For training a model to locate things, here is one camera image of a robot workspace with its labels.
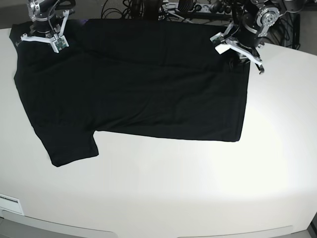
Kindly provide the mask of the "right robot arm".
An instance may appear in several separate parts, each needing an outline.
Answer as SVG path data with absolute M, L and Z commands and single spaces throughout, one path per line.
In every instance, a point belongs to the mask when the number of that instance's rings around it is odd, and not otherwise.
M 64 30 L 69 16 L 75 12 L 76 1 L 69 0 L 68 3 L 64 0 L 29 0 L 30 32 L 22 34 L 15 44 L 23 41 L 46 43 L 55 53 L 68 47 Z

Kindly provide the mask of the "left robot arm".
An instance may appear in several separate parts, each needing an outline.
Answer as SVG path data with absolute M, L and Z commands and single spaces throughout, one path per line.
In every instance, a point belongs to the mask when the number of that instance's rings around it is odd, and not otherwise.
M 232 21 L 210 41 L 219 54 L 233 50 L 240 63 L 253 62 L 263 74 L 263 61 L 257 51 L 263 38 L 280 17 L 301 11 L 306 3 L 305 0 L 217 0 L 212 8 L 231 8 Z

